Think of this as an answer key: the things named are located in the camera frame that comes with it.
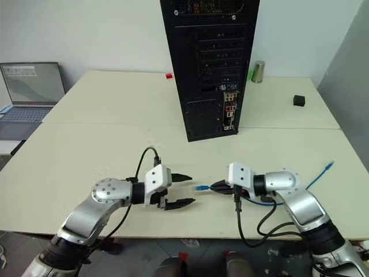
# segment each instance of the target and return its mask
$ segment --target laptop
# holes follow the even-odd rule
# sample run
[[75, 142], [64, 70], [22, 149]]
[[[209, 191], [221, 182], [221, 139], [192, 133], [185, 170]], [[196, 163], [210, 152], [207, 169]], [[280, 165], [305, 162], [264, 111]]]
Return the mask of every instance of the laptop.
[[0, 140], [26, 140], [65, 95], [57, 62], [0, 63], [13, 107], [0, 118]]

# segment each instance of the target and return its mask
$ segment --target laptop keyboard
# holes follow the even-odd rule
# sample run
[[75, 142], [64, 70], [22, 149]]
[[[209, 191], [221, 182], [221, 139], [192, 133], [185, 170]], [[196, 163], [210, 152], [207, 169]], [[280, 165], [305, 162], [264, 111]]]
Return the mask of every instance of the laptop keyboard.
[[0, 121], [41, 122], [50, 110], [50, 108], [11, 108]]

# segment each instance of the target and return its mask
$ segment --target computer tower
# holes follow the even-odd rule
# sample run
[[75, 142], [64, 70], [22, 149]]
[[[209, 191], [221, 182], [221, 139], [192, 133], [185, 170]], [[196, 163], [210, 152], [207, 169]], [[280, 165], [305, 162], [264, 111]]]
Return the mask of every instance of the computer tower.
[[189, 141], [237, 134], [259, 0], [160, 0]]

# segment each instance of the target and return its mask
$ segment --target floor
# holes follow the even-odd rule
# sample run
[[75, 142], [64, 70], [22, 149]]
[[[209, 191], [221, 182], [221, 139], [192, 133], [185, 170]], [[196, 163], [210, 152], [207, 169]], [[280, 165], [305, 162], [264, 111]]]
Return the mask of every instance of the floor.
[[[1, 277], [21, 276], [32, 259], [48, 241], [21, 234], [0, 233], [0, 244], [8, 260], [0, 271]], [[239, 240], [220, 239], [118, 239], [123, 252], [117, 256], [95, 252], [90, 265], [84, 265], [79, 276], [150, 277], [167, 257], [179, 252], [189, 254], [187, 264], [191, 277], [225, 277], [224, 251], [235, 250], [244, 255], [261, 276], [311, 276], [310, 259], [302, 253], [300, 242], [268, 241], [264, 246], [250, 249]]]

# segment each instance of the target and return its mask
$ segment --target table surface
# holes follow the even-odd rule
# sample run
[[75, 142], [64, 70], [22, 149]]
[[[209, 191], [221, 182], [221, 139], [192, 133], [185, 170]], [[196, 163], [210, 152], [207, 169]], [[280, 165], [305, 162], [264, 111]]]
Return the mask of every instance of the table surface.
[[[306, 97], [305, 107], [293, 96]], [[175, 79], [163, 73], [88, 72], [45, 117], [48, 123], [183, 126]], [[339, 129], [308, 78], [248, 82], [240, 127]]]
[[[231, 197], [194, 193], [194, 186], [224, 179], [231, 162], [247, 164], [257, 174], [292, 168], [307, 185], [333, 160], [311, 192], [344, 237], [368, 238], [369, 175], [341, 130], [240, 128], [236, 136], [188, 143], [182, 126], [125, 124], [42, 124], [0, 172], [0, 230], [55, 233], [96, 181], [134, 175], [148, 145], [156, 146], [173, 173], [194, 178], [173, 184], [170, 200], [197, 200], [174, 211], [135, 205], [115, 236], [239, 238]], [[141, 179], [151, 166], [149, 155]], [[243, 202], [248, 237], [259, 237], [256, 225], [269, 210]], [[124, 212], [116, 211], [102, 234], [112, 230]], [[286, 221], [286, 212], [278, 207], [262, 229]]]

